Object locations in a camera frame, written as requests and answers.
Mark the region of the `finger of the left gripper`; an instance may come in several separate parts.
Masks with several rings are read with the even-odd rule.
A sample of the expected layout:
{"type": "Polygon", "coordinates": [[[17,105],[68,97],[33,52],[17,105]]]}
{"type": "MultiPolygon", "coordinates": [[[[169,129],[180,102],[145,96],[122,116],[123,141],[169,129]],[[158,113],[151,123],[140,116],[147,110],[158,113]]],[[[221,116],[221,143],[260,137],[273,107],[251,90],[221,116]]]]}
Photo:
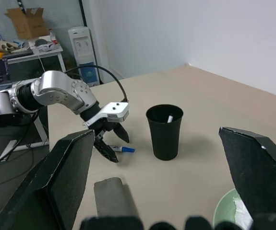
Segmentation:
{"type": "Polygon", "coordinates": [[[114,133],[126,143],[130,142],[129,135],[120,123],[115,123],[113,128],[114,133]]]}
{"type": "Polygon", "coordinates": [[[95,137],[94,147],[103,157],[105,157],[109,161],[113,163],[119,162],[114,150],[110,146],[108,146],[102,138],[95,137]]]}

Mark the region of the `white bottle red label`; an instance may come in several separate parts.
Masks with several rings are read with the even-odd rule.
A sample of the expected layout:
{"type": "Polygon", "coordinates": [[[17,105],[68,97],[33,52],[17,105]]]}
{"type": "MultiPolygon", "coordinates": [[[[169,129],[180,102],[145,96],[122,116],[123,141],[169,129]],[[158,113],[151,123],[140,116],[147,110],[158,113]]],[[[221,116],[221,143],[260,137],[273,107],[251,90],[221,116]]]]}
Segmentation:
{"type": "Polygon", "coordinates": [[[58,41],[57,41],[56,36],[55,36],[55,34],[54,34],[54,32],[53,32],[52,29],[49,29],[49,36],[50,36],[51,42],[53,44],[57,45],[58,41]]]}

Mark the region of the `white water dispenser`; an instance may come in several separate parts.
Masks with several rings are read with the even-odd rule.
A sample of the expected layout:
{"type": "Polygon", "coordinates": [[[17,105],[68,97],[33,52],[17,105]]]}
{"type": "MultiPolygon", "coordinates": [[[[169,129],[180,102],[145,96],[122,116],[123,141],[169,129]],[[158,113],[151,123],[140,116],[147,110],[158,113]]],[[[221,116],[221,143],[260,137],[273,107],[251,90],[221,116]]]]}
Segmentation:
{"type": "MultiPolygon", "coordinates": [[[[93,42],[88,27],[79,26],[68,30],[74,58],[77,66],[83,64],[96,65],[93,42]]],[[[94,67],[80,68],[79,74],[90,87],[100,84],[98,70],[94,67]]]]}

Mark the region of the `light green plate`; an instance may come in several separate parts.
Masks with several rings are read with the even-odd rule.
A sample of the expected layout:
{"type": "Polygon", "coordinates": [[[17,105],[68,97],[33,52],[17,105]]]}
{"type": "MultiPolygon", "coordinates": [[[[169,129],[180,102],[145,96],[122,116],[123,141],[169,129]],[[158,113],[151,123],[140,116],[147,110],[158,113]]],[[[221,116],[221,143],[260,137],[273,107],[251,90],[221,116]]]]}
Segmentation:
{"type": "Polygon", "coordinates": [[[218,202],[213,215],[214,227],[223,221],[228,221],[233,224],[236,224],[235,223],[236,207],[233,202],[233,197],[239,197],[241,199],[240,195],[238,194],[235,188],[228,191],[218,202]]]}

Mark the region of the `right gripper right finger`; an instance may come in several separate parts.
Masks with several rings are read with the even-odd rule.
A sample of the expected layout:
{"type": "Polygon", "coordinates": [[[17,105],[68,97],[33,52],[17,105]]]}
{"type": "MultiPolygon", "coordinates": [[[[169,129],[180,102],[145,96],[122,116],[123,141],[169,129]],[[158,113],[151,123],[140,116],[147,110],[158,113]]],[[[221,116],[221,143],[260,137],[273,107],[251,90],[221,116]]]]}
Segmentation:
{"type": "Polygon", "coordinates": [[[276,144],[251,131],[219,129],[235,188],[251,216],[276,213],[276,144]]]}

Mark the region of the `white metal side desk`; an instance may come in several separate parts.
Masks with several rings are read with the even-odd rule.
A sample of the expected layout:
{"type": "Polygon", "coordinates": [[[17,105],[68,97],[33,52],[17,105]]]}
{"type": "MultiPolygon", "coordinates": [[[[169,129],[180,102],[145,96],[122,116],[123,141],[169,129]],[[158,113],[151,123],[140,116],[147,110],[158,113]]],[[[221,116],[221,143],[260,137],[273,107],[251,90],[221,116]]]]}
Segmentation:
{"type": "MultiPolygon", "coordinates": [[[[20,62],[25,62],[25,61],[30,61],[30,60],[40,60],[42,58],[48,58],[48,57],[53,57],[53,56],[57,56],[58,60],[59,60],[59,64],[61,67],[62,71],[65,71],[65,64],[62,58],[62,52],[63,49],[61,46],[59,46],[57,49],[52,50],[52,51],[47,51],[47,52],[40,52],[38,50],[33,50],[33,54],[29,55],[29,56],[24,56],[24,57],[17,57],[17,58],[10,58],[8,59],[8,63],[9,64],[15,64],[15,63],[20,63],[20,62]]],[[[21,151],[21,150],[28,150],[28,149],[32,149],[32,148],[37,148],[37,147],[42,147],[42,146],[48,146],[49,145],[49,139],[48,136],[44,130],[44,127],[40,121],[40,118],[38,117],[35,122],[34,125],[36,127],[36,130],[41,138],[40,142],[36,142],[36,143],[31,143],[31,144],[26,144],[26,145],[18,145],[18,141],[17,140],[11,140],[8,145],[6,146],[6,148],[4,149],[4,151],[2,152],[2,154],[0,155],[0,160],[1,161],[6,161],[7,158],[9,157],[9,155],[7,157],[5,157],[5,155],[13,148],[15,147],[15,149],[13,151],[21,151]]]]}

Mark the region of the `cardboard tubes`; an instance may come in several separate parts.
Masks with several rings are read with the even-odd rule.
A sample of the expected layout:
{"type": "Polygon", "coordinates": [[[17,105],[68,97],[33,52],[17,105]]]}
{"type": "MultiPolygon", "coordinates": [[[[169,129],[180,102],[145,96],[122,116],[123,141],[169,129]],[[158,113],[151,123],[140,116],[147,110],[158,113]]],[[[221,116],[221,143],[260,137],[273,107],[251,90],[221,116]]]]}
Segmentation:
{"type": "Polygon", "coordinates": [[[17,49],[20,49],[20,47],[16,43],[0,40],[0,52],[12,52],[17,49]]]}

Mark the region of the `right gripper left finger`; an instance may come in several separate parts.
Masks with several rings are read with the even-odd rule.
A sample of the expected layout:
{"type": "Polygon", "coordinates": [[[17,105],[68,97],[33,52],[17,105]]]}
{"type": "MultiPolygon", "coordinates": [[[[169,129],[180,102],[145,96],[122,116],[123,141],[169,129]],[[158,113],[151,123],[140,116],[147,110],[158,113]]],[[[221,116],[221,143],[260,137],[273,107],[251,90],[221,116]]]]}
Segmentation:
{"type": "Polygon", "coordinates": [[[92,155],[92,130],[68,134],[24,178],[0,212],[0,230],[72,230],[92,155]]]}

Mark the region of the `blue capped whiteboard marker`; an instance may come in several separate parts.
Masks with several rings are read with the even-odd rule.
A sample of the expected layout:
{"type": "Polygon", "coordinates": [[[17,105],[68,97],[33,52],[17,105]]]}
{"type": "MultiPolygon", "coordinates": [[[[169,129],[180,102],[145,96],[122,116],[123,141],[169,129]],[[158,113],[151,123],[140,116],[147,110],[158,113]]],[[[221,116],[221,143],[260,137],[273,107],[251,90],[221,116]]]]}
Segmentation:
{"type": "Polygon", "coordinates": [[[128,152],[128,153],[134,153],[135,152],[135,149],[129,148],[129,147],[114,146],[114,145],[110,145],[110,147],[116,152],[128,152]]]}

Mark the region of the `grey translucent glasses case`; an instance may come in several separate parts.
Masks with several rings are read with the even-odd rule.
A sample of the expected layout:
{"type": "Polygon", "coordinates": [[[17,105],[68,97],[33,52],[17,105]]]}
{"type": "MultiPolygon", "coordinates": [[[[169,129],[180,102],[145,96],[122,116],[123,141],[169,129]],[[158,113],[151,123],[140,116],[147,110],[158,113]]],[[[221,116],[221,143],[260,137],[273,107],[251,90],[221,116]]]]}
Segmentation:
{"type": "Polygon", "coordinates": [[[139,216],[129,186],[118,177],[96,182],[94,195],[100,217],[139,216]]]}

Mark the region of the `open cardboard box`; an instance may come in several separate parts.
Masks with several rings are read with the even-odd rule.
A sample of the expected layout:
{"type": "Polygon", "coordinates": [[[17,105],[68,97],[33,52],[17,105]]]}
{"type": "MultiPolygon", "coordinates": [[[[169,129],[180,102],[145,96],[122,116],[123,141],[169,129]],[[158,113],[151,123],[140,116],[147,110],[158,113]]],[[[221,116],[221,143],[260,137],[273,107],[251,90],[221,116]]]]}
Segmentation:
{"type": "Polygon", "coordinates": [[[11,19],[19,39],[32,39],[48,35],[43,19],[43,8],[8,9],[5,16],[11,19]]]}

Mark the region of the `white tissue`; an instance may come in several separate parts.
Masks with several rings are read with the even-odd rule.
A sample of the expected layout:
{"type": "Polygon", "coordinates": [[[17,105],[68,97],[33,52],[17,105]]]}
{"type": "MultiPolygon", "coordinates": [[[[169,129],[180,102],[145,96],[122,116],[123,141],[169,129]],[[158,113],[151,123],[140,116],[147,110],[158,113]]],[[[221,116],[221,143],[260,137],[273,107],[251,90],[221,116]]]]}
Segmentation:
{"type": "Polygon", "coordinates": [[[233,197],[233,202],[236,207],[235,223],[243,230],[249,230],[253,219],[249,214],[244,202],[239,197],[233,197]]]}

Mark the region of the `black plastic cup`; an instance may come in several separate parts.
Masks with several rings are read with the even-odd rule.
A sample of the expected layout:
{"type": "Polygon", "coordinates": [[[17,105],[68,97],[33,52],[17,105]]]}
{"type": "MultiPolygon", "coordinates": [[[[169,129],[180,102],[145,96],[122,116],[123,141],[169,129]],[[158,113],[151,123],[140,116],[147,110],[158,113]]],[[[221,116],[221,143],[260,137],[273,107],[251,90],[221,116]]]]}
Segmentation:
{"type": "Polygon", "coordinates": [[[176,158],[183,110],[175,105],[159,104],[149,108],[146,117],[155,157],[162,161],[176,158]],[[173,116],[171,123],[167,123],[169,115],[173,116]]]}

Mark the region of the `white grey headset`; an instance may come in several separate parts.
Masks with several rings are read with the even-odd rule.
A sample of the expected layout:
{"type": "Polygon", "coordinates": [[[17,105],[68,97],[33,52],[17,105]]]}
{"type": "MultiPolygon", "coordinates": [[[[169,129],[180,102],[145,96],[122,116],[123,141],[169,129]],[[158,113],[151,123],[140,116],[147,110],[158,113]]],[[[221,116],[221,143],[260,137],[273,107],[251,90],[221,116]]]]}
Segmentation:
{"type": "Polygon", "coordinates": [[[41,38],[35,41],[35,48],[41,52],[49,52],[56,49],[56,45],[50,40],[41,38]]]}

